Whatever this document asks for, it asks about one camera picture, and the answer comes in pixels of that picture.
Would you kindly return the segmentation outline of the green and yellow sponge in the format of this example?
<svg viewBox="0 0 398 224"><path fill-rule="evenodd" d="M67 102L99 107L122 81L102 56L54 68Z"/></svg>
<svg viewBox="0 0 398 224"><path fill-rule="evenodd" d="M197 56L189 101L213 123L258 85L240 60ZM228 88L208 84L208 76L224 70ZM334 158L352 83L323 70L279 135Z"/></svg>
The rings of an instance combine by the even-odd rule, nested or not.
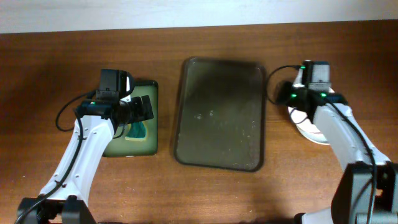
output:
<svg viewBox="0 0 398 224"><path fill-rule="evenodd" d="M147 126L145 122L132 123L128 125L128 132L125 135L127 141L143 141L147 137Z"/></svg>

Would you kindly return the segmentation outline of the pink plate with stain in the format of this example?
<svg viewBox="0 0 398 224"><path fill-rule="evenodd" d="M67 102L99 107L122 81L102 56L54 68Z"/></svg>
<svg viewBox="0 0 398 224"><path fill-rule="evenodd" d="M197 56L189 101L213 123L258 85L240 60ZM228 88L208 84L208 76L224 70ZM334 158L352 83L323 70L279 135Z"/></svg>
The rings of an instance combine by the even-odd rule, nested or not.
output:
<svg viewBox="0 0 398 224"><path fill-rule="evenodd" d="M310 91L310 102L312 105L312 96L315 93L314 90L309 90ZM308 112L304 111L299 111L295 108L288 107L288 113L289 113L289 118L291 122L295 125L297 130L302 129L304 131L310 131L313 133L320 132L322 133L312 122L311 122L311 116L308 114Z"/></svg>

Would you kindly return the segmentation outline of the white plate with stain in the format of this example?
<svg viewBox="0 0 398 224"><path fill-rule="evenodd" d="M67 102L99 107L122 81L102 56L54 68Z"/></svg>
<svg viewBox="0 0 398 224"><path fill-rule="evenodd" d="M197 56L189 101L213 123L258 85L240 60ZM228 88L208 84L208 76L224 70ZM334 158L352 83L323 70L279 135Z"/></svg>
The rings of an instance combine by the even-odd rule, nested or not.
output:
<svg viewBox="0 0 398 224"><path fill-rule="evenodd" d="M330 143L327 141L326 137L320 133L320 132L310 132L310 131L304 131L302 129L299 129L299 132L308 140L311 142L321 144L321 145L329 145Z"/></svg>

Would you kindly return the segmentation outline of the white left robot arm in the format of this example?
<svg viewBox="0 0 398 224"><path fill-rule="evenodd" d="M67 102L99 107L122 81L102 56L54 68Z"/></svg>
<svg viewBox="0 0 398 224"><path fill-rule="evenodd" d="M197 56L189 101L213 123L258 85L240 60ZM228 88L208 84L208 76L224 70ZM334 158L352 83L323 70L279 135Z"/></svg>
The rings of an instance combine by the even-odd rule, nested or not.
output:
<svg viewBox="0 0 398 224"><path fill-rule="evenodd" d="M36 198L23 198L16 223L94 223L88 208L91 185L106 146L120 124L154 117L147 95L131 101L84 99L74 110L73 134L51 179Z"/></svg>

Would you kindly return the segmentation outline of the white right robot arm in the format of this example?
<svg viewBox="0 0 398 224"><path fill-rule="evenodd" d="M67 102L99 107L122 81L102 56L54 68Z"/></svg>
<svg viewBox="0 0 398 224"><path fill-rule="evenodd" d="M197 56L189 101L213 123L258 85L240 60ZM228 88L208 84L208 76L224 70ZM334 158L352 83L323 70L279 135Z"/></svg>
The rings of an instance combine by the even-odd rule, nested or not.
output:
<svg viewBox="0 0 398 224"><path fill-rule="evenodd" d="M332 148L343 176L330 207L298 213L295 223L397 223L397 164L380 152L356 122L343 95L283 82L278 104L303 111Z"/></svg>

